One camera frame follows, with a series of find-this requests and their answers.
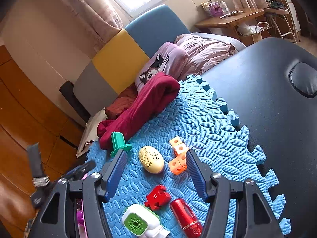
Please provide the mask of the white green plug-in device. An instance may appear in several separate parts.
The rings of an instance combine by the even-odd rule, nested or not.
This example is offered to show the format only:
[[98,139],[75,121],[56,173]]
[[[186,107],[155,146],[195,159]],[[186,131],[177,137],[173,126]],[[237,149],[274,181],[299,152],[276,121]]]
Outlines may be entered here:
[[121,222],[137,237],[165,238],[170,235],[170,230],[163,227],[159,216],[144,205],[131,205],[123,214]]

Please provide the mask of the dark red folded blanket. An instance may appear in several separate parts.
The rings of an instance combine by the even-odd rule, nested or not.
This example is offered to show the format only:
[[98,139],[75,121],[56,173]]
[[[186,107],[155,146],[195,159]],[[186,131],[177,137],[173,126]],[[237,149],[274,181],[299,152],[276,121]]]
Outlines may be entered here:
[[97,127],[99,145],[103,150],[112,148],[111,134],[120,132],[129,140],[149,119],[160,114],[180,90],[173,77],[160,72],[141,90],[132,105],[115,120],[101,121]]

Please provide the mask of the pink shallow cardboard box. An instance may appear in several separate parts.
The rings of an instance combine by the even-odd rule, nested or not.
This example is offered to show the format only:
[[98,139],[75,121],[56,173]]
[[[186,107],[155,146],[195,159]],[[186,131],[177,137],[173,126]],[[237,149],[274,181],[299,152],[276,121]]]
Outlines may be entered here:
[[85,226],[82,200],[76,199],[75,202],[76,202],[76,214],[77,214],[77,225],[78,225],[79,237],[87,238],[88,235],[87,235],[87,230]]

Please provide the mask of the purple box on table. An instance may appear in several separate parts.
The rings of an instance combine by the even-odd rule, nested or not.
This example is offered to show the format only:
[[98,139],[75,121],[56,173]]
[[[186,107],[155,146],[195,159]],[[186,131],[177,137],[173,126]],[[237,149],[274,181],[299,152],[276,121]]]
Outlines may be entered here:
[[201,6],[210,17],[220,17],[229,13],[229,8],[224,1],[212,2],[211,0],[208,0],[206,2],[202,2]]

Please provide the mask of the yellow oval perforated object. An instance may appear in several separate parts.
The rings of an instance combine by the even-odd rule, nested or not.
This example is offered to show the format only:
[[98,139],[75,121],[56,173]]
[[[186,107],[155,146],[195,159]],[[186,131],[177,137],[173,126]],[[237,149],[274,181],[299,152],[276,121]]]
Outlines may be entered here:
[[163,171],[163,156],[152,146],[144,146],[139,150],[139,160],[144,169],[151,174],[159,174]]

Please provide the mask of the wooden wardrobe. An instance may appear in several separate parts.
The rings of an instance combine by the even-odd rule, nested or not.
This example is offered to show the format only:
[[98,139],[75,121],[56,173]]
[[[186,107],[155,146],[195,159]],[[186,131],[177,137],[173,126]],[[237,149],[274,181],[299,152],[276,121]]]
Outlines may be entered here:
[[1,237],[23,237],[35,216],[26,149],[38,143],[45,174],[59,179],[79,163],[83,126],[61,111],[1,45]]

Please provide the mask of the orange linked cubes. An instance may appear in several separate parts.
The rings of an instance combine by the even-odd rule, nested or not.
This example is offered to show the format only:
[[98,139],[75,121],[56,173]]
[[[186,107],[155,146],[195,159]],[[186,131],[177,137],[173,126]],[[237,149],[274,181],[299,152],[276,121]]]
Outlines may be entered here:
[[179,175],[187,169],[186,153],[189,147],[178,136],[171,139],[170,144],[173,148],[175,158],[168,163],[169,169],[173,174]]

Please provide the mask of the red metallic cylinder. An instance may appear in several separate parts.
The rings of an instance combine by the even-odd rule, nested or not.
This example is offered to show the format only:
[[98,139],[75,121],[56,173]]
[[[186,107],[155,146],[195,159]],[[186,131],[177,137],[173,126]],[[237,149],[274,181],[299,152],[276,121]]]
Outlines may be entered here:
[[173,200],[170,203],[170,209],[186,237],[196,238],[201,236],[202,224],[184,199]]

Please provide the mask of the wooden side table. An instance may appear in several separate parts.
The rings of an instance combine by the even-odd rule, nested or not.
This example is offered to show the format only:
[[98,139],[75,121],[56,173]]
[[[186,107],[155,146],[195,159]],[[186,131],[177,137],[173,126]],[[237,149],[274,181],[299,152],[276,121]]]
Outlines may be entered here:
[[252,38],[239,36],[237,28],[241,23],[246,23],[248,20],[254,20],[264,15],[263,9],[242,9],[243,12],[234,16],[220,18],[211,17],[202,20],[195,24],[195,27],[203,33],[212,33],[210,28],[228,29],[229,36],[241,41],[244,45],[250,46],[254,43]]

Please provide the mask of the black rolled mat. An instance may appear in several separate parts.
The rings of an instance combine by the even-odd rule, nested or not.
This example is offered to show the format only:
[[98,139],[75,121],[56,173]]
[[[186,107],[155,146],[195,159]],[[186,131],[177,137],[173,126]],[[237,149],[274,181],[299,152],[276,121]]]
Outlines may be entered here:
[[59,88],[59,92],[76,111],[76,113],[82,118],[82,120],[87,123],[91,115],[75,96],[74,84],[70,81],[64,82],[64,84],[62,84],[62,86]]

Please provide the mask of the red puzzle piece block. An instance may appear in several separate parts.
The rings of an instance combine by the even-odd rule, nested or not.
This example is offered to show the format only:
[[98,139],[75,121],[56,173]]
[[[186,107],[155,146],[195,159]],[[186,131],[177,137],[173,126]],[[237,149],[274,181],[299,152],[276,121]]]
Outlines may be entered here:
[[146,196],[145,206],[152,211],[160,210],[171,200],[171,195],[167,192],[167,188],[163,185],[157,185]]

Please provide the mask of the beige canvas bag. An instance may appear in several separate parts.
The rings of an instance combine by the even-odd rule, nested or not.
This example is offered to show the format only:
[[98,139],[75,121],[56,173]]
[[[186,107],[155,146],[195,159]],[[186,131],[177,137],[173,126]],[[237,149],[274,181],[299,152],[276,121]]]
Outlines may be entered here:
[[78,145],[78,150],[76,157],[79,158],[86,152],[88,152],[89,147],[98,139],[97,127],[101,121],[107,119],[105,113],[105,108],[97,112],[93,117],[90,117],[85,125],[84,133],[81,137],[81,141]]

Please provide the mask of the pink curtain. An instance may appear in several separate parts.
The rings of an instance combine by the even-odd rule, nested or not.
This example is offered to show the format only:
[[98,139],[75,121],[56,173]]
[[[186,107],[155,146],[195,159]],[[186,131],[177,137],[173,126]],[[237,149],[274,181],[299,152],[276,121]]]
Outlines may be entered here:
[[109,0],[60,0],[83,25],[94,40],[95,51],[101,50],[123,29],[123,22]]

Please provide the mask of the blue foam puzzle mat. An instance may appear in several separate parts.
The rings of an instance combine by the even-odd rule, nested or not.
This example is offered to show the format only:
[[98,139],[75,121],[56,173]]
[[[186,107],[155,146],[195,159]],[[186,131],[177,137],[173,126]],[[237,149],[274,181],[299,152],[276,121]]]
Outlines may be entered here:
[[[109,237],[130,237],[120,222],[127,205],[143,202],[156,184],[163,184],[173,197],[182,197],[197,213],[204,226],[203,237],[284,237],[291,222],[281,218],[285,197],[272,199],[268,189],[278,184],[273,170],[262,176],[258,165],[266,156],[261,147],[247,148],[249,130],[236,126],[239,118],[227,109],[226,102],[200,77],[190,76],[180,83],[180,92],[161,114],[147,121],[131,138],[132,151],[115,196],[104,205]],[[169,170],[152,175],[142,169],[137,149],[154,146],[165,161],[173,158],[170,139],[178,136],[191,149],[190,169],[179,175]],[[210,192],[216,191],[212,175],[237,182],[239,188],[255,191],[242,193],[249,199],[239,214],[239,200],[232,199],[220,211],[209,210]]]

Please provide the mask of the magenta plastic cup toy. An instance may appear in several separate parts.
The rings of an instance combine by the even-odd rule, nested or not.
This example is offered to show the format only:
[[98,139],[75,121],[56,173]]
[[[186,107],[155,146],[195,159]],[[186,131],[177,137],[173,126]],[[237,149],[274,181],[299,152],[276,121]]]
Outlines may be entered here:
[[77,210],[77,223],[79,226],[82,226],[84,227],[84,214],[83,214],[83,211],[81,209],[78,209]]

